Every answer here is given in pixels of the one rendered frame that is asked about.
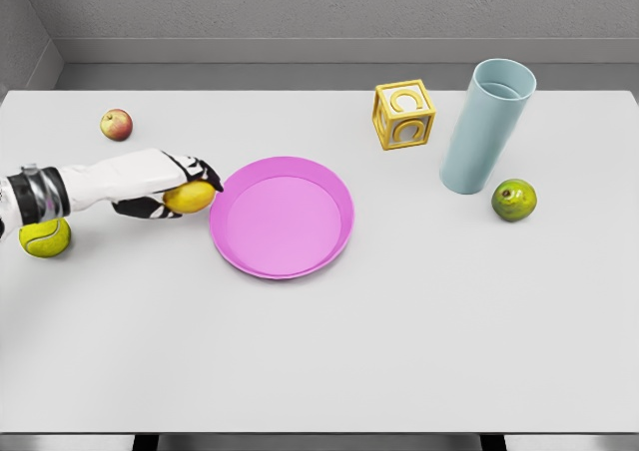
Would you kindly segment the yellow lemon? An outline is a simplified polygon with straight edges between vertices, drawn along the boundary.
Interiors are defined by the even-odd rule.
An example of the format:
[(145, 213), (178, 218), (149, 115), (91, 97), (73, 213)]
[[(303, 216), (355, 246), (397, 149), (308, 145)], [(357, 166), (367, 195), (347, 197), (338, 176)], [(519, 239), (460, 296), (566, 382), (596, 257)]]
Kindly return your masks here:
[(206, 181), (193, 181), (164, 192), (163, 203), (173, 213), (188, 215), (208, 207), (216, 189)]

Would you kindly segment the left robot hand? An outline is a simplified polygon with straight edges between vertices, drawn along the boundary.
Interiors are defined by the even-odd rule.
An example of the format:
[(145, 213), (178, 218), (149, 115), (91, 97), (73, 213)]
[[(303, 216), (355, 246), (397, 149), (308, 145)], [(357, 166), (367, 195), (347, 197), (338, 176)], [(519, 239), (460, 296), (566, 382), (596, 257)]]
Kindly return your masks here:
[(108, 162), (113, 168), (108, 194), (114, 211), (125, 217), (159, 220), (183, 215), (171, 212), (163, 203), (163, 194), (193, 181), (206, 181), (216, 194), (224, 188), (216, 171), (204, 160), (172, 155), (148, 149), (116, 157)]

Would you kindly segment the pink plate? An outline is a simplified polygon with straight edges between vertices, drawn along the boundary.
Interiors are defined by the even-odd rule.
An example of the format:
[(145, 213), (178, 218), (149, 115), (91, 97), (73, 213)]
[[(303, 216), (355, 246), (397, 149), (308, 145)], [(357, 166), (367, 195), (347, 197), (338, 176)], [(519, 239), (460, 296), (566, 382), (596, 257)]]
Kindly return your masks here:
[(210, 233), (235, 268), (266, 279), (292, 279), (331, 263), (354, 225), (342, 179), (298, 157), (271, 157), (234, 172), (210, 209)]

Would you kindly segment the red apple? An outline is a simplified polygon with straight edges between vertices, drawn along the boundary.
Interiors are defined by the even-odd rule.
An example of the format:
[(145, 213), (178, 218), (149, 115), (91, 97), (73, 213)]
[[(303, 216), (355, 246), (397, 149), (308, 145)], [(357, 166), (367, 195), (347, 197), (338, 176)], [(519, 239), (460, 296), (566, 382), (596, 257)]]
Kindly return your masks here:
[(127, 140), (133, 132), (133, 120), (122, 109), (111, 109), (101, 118), (100, 130), (102, 134), (116, 142)]

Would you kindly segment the light blue cup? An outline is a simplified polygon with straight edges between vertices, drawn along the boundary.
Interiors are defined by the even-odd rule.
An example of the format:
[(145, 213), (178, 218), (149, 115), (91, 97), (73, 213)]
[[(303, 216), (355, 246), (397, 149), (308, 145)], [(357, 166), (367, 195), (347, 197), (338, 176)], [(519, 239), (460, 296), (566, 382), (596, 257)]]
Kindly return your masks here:
[(493, 58), (477, 64), (440, 167), (448, 189), (462, 195), (483, 190), (536, 85), (519, 62)]

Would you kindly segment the yellow letter block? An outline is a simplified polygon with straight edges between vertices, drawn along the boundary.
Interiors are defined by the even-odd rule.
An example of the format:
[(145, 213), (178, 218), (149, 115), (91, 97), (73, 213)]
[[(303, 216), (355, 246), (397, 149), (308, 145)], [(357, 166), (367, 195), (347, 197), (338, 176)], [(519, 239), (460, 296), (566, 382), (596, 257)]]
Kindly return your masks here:
[(372, 123), (385, 151), (425, 145), (436, 109), (420, 79), (377, 85)]

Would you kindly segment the yellow-green tennis ball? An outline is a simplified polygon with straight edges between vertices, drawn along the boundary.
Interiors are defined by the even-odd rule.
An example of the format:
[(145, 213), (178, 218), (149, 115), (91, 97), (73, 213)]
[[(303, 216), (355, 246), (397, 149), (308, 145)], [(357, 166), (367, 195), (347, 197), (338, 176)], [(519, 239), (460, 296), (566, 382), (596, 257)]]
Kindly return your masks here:
[(22, 248), (30, 255), (42, 258), (54, 257), (69, 246), (71, 228), (65, 219), (25, 225), (19, 230)]

